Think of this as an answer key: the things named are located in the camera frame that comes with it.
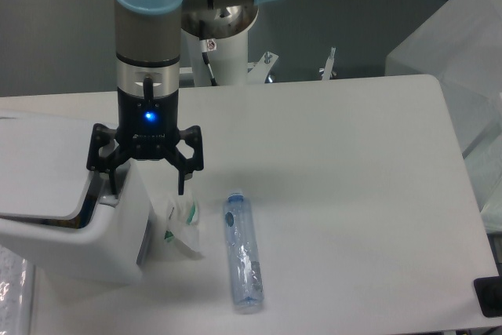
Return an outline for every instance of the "white table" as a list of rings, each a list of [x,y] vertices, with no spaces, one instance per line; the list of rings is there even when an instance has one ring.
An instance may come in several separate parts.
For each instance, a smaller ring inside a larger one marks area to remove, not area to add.
[[[117,122],[114,93],[0,99],[1,108]],[[162,243],[137,286],[38,271],[32,333],[417,333],[498,326],[474,279],[496,275],[471,185],[432,77],[183,89],[199,124],[204,257]],[[160,218],[176,170],[140,164]],[[251,198],[265,308],[233,312],[220,204]]]

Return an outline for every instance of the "transparent plastic wrap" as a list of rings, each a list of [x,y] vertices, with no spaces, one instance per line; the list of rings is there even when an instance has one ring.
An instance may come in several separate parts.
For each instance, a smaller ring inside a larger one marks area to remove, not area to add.
[[[264,299],[251,203],[240,191],[224,203],[224,226],[232,298],[240,311],[260,308]]]
[[[0,246],[0,335],[28,335],[35,267]]]
[[[466,157],[481,217],[489,234],[502,232],[502,93],[491,101],[497,119],[491,132]]]

